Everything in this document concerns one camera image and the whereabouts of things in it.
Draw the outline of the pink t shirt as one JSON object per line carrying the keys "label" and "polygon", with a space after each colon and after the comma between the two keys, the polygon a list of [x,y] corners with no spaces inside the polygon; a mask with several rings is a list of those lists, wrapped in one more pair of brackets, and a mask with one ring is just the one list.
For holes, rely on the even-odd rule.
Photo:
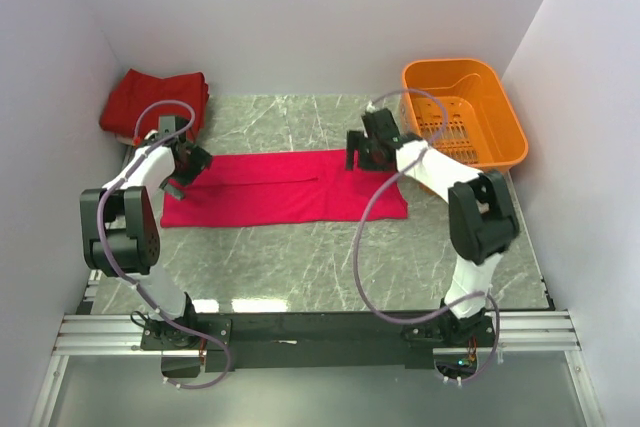
{"label": "pink t shirt", "polygon": [[233,228],[357,222],[389,172],[345,168],[346,152],[219,155],[184,189],[164,197],[163,228]]}

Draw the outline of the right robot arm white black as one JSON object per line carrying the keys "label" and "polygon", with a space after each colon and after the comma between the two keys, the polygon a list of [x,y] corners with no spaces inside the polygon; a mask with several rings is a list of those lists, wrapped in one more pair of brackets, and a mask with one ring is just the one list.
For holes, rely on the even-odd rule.
{"label": "right robot arm white black", "polygon": [[[369,105],[364,128],[347,133],[346,168],[390,172],[392,176],[368,201],[353,239],[357,291],[378,318],[396,325],[417,325],[437,318],[444,342],[460,346],[486,316],[485,305],[496,267],[519,236],[520,226],[506,180],[496,170],[481,171],[441,153],[420,136],[400,132],[387,108]],[[401,177],[408,177],[444,200],[456,265],[442,306],[421,317],[401,319],[383,313],[367,297],[359,273],[359,246],[376,202]]]}

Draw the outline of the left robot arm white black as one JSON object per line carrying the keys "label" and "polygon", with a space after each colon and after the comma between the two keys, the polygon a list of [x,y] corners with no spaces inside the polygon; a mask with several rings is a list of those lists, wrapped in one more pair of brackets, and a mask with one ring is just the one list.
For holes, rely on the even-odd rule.
{"label": "left robot arm white black", "polygon": [[145,328],[179,349],[197,342],[200,325],[189,295],[159,264],[151,197],[163,191],[183,200],[185,188],[211,166],[211,154],[188,138],[190,127],[182,116],[161,116],[116,178],[80,196],[87,266],[136,291],[149,311]]}

